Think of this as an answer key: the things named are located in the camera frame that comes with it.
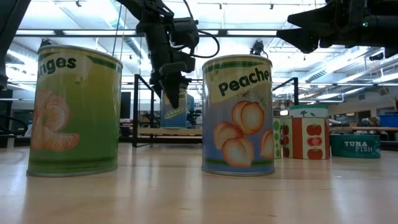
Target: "can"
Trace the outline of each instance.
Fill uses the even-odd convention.
[[[173,108],[169,98],[162,90],[160,127],[186,128],[187,113],[187,91],[185,89],[180,89],[180,94],[178,96],[178,108]]]
[[[352,158],[380,158],[380,136],[371,134],[330,135],[331,154]]]
[[[257,55],[203,65],[203,171],[274,173],[271,68],[270,60]]]
[[[117,169],[122,68],[116,58],[83,47],[39,49],[28,175]]]
[[[330,158],[328,118],[284,118],[282,125],[284,157]]]
[[[281,133],[280,133],[280,127],[282,126],[281,124],[282,120],[279,117],[274,117],[274,122],[272,124],[272,127],[274,128],[274,158],[275,159],[280,159],[280,155],[282,154],[280,149],[281,149],[281,144],[282,144],[282,138],[281,138]]]
[[[291,118],[328,118],[328,105],[296,105],[289,108]]]

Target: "can lid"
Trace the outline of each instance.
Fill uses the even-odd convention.
[[[226,59],[226,58],[235,58],[235,57],[247,57],[247,58],[256,58],[256,59],[260,59],[260,60],[265,60],[265,61],[267,61],[267,62],[271,65],[271,67],[272,67],[272,62],[271,62],[271,60],[269,60],[268,58],[261,57],[261,56],[259,56],[259,55],[250,55],[250,54],[248,54],[248,55],[243,55],[243,54],[237,54],[237,55],[225,55],[225,56],[220,56],[220,57],[212,58],[212,59],[208,60],[207,62],[205,62],[205,63],[202,65],[201,68],[203,69],[207,64],[209,64],[209,63],[211,63],[211,62],[214,62],[214,61],[216,61],[216,60],[221,60],[221,59]]]
[[[85,51],[85,52],[90,52],[90,53],[94,53],[94,54],[98,54],[98,55],[107,57],[107,58],[109,58],[111,60],[115,60],[123,68],[122,61],[120,61],[116,57],[113,57],[112,55],[108,55],[108,54],[106,54],[104,52],[100,52],[98,50],[93,50],[93,49],[89,49],[89,48],[86,48],[86,47],[79,47],[79,46],[73,46],[73,45],[46,45],[46,46],[43,46],[43,47],[39,48],[39,50],[37,52],[40,53],[41,51],[47,50],[47,49],[75,49],[75,50],[82,50],[82,51]]]

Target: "ceiling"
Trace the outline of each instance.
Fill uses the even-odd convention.
[[[175,13],[175,17],[187,17],[188,11],[182,0],[163,0],[163,2]],[[120,3],[114,0],[80,0],[78,7],[75,0],[32,0],[19,30],[31,30],[36,32],[32,36],[18,36],[9,50],[9,55],[15,58],[7,65],[7,75],[12,82],[27,82],[34,87],[37,71],[37,50],[42,39],[49,39],[56,44],[77,45],[96,49],[108,54],[114,52],[114,56],[120,58],[124,64],[123,82],[132,82],[134,74],[141,74],[148,80],[152,69],[147,58],[147,44],[145,38],[120,36],[113,37],[40,37],[40,32],[54,29],[63,30],[110,30],[117,28],[117,21],[125,29],[135,29],[138,20],[131,15]],[[188,0],[192,14],[199,20],[199,29],[220,30],[239,29],[247,30],[244,37],[218,37],[221,48],[218,56],[231,54],[248,54],[256,40],[262,40],[264,50],[273,63],[273,81],[282,83],[289,78],[298,77],[300,83],[371,83],[381,75],[395,73],[395,59],[371,62],[368,57],[381,52],[381,49],[368,47],[354,47],[346,49],[344,46],[334,45],[329,49],[317,49],[315,52],[305,55],[295,47],[276,37],[258,37],[251,29],[279,30],[294,28],[287,22],[290,14],[308,11],[316,7],[322,7],[322,0]],[[216,51],[216,44],[210,37],[201,37],[200,43],[195,49],[197,55],[211,55]],[[190,78],[202,78],[201,66],[208,59],[198,58],[194,72],[187,74]],[[380,69],[365,72],[356,79],[344,82],[344,78],[358,74],[370,68],[377,67],[392,61],[385,73]],[[319,99],[319,96],[329,92],[344,93],[357,89],[353,86],[300,86],[302,99]],[[274,92],[276,97],[286,98],[291,95],[292,87],[280,88]]]

